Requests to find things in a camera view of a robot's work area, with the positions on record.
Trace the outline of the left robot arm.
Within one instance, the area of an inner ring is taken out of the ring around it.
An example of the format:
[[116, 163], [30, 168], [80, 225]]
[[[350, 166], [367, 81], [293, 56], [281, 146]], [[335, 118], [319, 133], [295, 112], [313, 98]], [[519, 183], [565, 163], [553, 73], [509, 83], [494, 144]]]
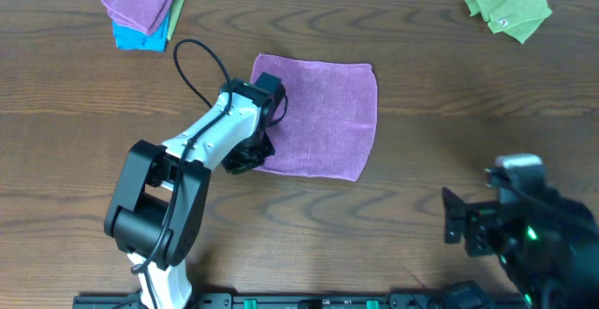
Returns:
[[200, 230], [212, 172], [241, 174], [275, 150], [266, 133], [285, 102], [281, 79], [262, 73], [253, 83], [224, 84], [211, 109], [159, 145], [140, 140], [129, 150], [104, 221], [105, 233], [127, 253], [139, 276], [141, 305], [184, 308], [192, 297], [185, 258]]

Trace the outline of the crumpled green cloth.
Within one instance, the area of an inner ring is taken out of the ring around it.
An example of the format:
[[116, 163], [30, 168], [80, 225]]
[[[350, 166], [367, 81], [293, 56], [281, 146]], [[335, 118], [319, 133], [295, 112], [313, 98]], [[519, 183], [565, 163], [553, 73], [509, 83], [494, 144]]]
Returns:
[[547, 0], [464, 0], [470, 16], [479, 15], [493, 34], [504, 33], [520, 44], [552, 15]]

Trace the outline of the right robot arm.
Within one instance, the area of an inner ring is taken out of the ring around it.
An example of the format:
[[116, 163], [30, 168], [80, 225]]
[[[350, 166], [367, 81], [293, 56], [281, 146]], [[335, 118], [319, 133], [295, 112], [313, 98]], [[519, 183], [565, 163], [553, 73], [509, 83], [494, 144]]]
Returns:
[[488, 169], [494, 201], [442, 190], [446, 243], [495, 256], [530, 308], [598, 305], [598, 224], [581, 202], [546, 182], [542, 165]]

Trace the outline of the folded green cloth in stack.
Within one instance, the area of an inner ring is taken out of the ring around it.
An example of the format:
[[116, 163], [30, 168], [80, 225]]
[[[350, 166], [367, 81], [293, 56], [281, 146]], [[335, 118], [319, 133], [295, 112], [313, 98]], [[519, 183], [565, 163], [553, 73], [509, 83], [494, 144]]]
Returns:
[[171, 40], [179, 21], [185, 0], [173, 0], [170, 7], [167, 40]]

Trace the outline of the purple microfiber cloth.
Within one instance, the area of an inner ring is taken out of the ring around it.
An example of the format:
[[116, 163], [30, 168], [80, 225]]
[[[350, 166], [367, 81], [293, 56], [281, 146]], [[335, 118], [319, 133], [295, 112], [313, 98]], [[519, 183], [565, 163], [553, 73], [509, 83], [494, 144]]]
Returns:
[[357, 181], [372, 151], [377, 125], [373, 66], [261, 53], [251, 81], [264, 72], [282, 80], [288, 102], [275, 114], [280, 124], [267, 131], [275, 155], [257, 169]]

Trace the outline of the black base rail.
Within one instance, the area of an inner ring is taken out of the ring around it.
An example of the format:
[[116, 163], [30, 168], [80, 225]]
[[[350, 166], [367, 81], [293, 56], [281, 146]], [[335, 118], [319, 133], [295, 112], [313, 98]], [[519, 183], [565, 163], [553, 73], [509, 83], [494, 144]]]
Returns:
[[428, 309], [525, 308], [518, 295], [491, 297], [471, 294], [390, 293], [385, 296], [231, 295], [205, 293], [186, 304], [188, 309]]

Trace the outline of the folded blue cloth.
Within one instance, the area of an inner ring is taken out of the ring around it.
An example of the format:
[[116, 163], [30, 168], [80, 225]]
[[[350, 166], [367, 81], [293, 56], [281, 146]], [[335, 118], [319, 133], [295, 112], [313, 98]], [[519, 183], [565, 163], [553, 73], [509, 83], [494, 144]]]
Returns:
[[133, 28], [118, 23], [116, 14], [112, 18], [113, 37], [116, 47], [120, 50], [142, 50], [151, 52], [163, 52], [168, 41], [169, 15], [160, 23], [157, 30], [150, 36]]

